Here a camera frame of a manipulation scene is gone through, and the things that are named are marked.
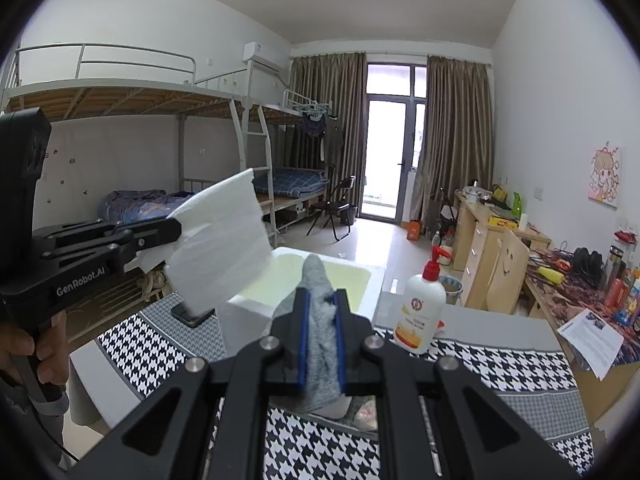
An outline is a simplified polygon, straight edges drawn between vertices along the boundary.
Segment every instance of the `black chair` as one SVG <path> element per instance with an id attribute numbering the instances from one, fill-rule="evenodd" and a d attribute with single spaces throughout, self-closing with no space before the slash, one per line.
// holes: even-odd
<path id="1" fill-rule="evenodd" d="M 354 176 L 348 176 L 344 180 L 338 182 L 334 190 L 331 192 L 331 195 L 329 195 L 329 200 L 327 202 L 316 202 L 315 204 L 312 204 L 311 206 L 309 206 L 309 209 L 317 211 L 318 214 L 316 215 L 316 219 L 314 220 L 314 222 L 311 224 L 309 231 L 306 232 L 306 236 L 309 236 L 311 229 L 314 228 L 314 226 L 316 225 L 316 222 L 318 222 L 318 219 L 321 217 L 323 212 L 329 213 L 329 218 L 326 220 L 322 228 L 324 229 L 326 225 L 329 223 L 329 221 L 331 221 L 331 227 L 334 229 L 334 238 L 336 242 L 339 242 L 345 236 L 348 236 L 351 234 L 351 226 L 348 225 L 349 231 L 347 232 L 347 234 L 338 238 L 338 235 L 335 233 L 334 214 L 337 216 L 340 211 L 344 211 L 345 209 L 350 207 L 350 204 L 348 202 L 345 202 L 345 199 L 346 199 L 348 190 L 350 190 L 353 187 L 353 184 L 355 183 L 355 181 L 356 181 L 356 178 Z M 339 191 L 341 191 L 341 193 L 338 200 L 337 201 L 332 200 L 334 198 L 334 195 Z"/>

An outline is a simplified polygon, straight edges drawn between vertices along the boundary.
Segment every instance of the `wooden chair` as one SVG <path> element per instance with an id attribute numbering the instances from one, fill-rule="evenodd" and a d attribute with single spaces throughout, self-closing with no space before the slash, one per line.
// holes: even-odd
<path id="1" fill-rule="evenodd" d="M 511 314 L 527 271 L 529 249 L 512 231 L 507 231 L 498 244 L 500 254 L 495 261 L 489 289 L 486 292 L 486 309 Z"/>
<path id="2" fill-rule="evenodd" d="M 330 220 L 331 227 L 334 229 L 334 238 L 336 242 L 339 242 L 345 236 L 348 236 L 349 234 L 351 234 L 351 226 L 348 225 L 349 231 L 347 232 L 347 234 L 338 238 L 338 235 L 335 233 L 334 215 L 337 216 L 340 211 L 344 211 L 345 209 L 349 208 L 350 204 L 346 202 L 346 195 L 348 190 L 350 190 L 353 187 L 353 184 L 355 183 L 355 181 L 356 181 L 356 178 L 354 176 L 348 176 L 344 180 L 341 180 L 340 182 L 338 182 L 334 190 L 331 192 L 331 195 L 329 195 L 329 200 L 327 200 L 327 202 L 316 202 L 315 204 L 312 204 L 311 206 L 309 206 L 309 209 L 317 211 L 318 214 L 316 215 L 316 219 L 314 220 L 314 222 L 311 224 L 309 231 L 306 232 L 306 236 L 309 236 L 311 229 L 314 228 L 314 226 L 316 225 L 316 222 L 318 222 L 318 219 L 320 218 L 323 212 L 329 213 L 329 218 L 326 220 L 326 222 L 322 226 L 322 229 L 326 227 L 326 225 L 329 223 L 329 220 Z M 334 200 L 334 195 L 336 195 L 336 193 L 338 192 L 340 192 L 340 196 L 338 197 L 337 200 Z"/>

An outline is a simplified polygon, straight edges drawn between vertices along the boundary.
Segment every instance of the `blue blanket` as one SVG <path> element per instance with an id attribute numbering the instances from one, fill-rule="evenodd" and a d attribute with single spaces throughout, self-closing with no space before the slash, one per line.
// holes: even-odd
<path id="1" fill-rule="evenodd" d="M 112 191 L 100 202 L 98 216 L 124 223 L 167 216 L 192 194 L 185 191 L 168 194 L 164 189 Z"/>
<path id="2" fill-rule="evenodd" d="M 273 170 L 273 194 L 300 198 L 301 195 L 322 191 L 329 179 L 315 170 Z M 267 175 L 261 174 L 254 180 L 256 193 L 268 194 Z"/>

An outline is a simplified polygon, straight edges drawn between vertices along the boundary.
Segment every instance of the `red bottle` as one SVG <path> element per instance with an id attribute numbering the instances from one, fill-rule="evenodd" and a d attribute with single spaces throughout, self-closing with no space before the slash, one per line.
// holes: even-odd
<path id="1" fill-rule="evenodd" d="M 622 280 L 620 280 L 620 278 L 616 278 L 615 280 L 613 280 L 613 283 L 611 283 L 611 287 L 609 287 L 609 291 L 604 298 L 604 301 L 602 302 L 606 308 L 612 308 L 616 306 L 618 295 L 620 294 L 620 290 L 622 290 L 623 286 L 624 283 L 622 282 Z"/>

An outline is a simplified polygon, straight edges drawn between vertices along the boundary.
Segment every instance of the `yellow object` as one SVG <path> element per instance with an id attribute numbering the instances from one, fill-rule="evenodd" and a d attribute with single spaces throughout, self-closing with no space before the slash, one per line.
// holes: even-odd
<path id="1" fill-rule="evenodd" d="M 504 202 L 504 199 L 507 198 L 507 192 L 505 189 L 500 186 L 494 187 L 494 198 L 499 200 L 500 202 Z"/>
<path id="2" fill-rule="evenodd" d="M 557 270 L 549 269 L 549 267 L 538 267 L 538 272 L 555 285 L 560 285 L 564 280 L 564 274 Z"/>
<path id="3" fill-rule="evenodd" d="M 489 225 L 495 225 L 498 227 L 504 227 L 506 229 L 517 229 L 518 223 L 513 220 L 507 220 L 506 218 L 502 218 L 499 216 L 490 216 L 487 223 Z"/>

